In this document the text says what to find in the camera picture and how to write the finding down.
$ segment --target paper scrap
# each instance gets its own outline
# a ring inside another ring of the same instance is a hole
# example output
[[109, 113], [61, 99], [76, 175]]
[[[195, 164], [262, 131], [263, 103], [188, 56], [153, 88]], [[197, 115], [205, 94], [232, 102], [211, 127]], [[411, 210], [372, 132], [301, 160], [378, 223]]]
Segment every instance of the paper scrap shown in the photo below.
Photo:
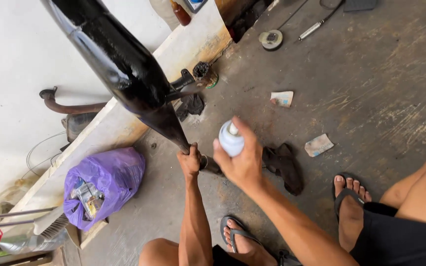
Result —
[[323, 134], [305, 143], [305, 150], [310, 157], [315, 157], [333, 146], [334, 144], [330, 141], [328, 136]]
[[278, 106], [290, 107], [293, 91], [271, 92], [271, 102]]

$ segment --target spray paint can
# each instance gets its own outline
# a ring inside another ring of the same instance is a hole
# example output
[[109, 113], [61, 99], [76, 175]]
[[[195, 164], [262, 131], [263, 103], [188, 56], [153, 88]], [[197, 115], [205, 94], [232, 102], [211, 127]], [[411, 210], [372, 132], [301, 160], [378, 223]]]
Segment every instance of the spray paint can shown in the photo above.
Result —
[[244, 148], [244, 138], [239, 135], [238, 129], [231, 120], [224, 123], [220, 129], [218, 140], [223, 150], [230, 156], [234, 157], [241, 153]]

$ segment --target stained floor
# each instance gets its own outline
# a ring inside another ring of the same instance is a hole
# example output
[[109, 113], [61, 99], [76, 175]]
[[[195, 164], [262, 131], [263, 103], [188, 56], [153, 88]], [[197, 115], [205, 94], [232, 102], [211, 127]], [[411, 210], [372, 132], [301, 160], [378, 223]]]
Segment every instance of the stained floor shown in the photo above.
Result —
[[[426, 160], [426, 1], [379, 1], [373, 11], [343, 13], [302, 42], [295, 39], [328, 11], [307, 2], [284, 26], [284, 44], [267, 52], [258, 35], [279, 27], [302, 1], [281, 0], [214, 64], [219, 83], [204, 92], [201, 116], [182, 123], [190, 142], [212, 154], [212, 141], [233, 115], [248, 121], [263, 145], [295, 148], [305, 180], [302, 195], [288, 199], [337, 239], [331, 180], [348, 171], [362, 177], [378, 200], [393, 183]], [[290, 108], [274, 106], [270, 93], [294, 91]], [[326, 133], [335, 146], [310, 158], [305, 142]], [[157, 143], [157, 148], [149, 146]], [[156, 132], [136, 144], [147, 169], [137, 194], [81, 252], [84, 265], [137, 265], [145, 242], [178, 241], [185, 185], [175, 145]], [[265, 245], [285, 243], [264, 213], [224, 178], [200, 174], [199, 185], [213, 244], [219, 221], [240, 217]]]

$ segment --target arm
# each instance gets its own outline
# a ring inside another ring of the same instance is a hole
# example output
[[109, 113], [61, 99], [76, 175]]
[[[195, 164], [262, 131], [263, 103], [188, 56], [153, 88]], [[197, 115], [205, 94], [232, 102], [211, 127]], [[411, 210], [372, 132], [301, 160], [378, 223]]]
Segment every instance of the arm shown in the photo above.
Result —
[[262, 147], [256, 135], [239, 118], [233, 117], [233, 123], [244, 137], [238, 156], [230, 158], [218, 140], [213, 142], [213, 158], [227, 178], [259, 205], [303, 265], [357, 266], [351, 255], [263, 178]]
[[197, 150], [197, 143], [193, 143], [190, 147], [190, 155], [179, 151], [177, 158], [186, 183], [185, 212], [178, 246], [179, 265], [211, 266], [213, 265], [212, 237], [198, 188], [200, 153]]

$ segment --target fingernail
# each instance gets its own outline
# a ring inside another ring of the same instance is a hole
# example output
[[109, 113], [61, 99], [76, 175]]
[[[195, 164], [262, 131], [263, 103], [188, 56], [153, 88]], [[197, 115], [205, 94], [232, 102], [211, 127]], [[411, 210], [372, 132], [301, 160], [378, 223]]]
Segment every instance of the fingernail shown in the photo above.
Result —
[[215, 139], [213, 141], [213, 149], [216, 150], [218, 147], [220, 147], [220, 141], [218, 139]]

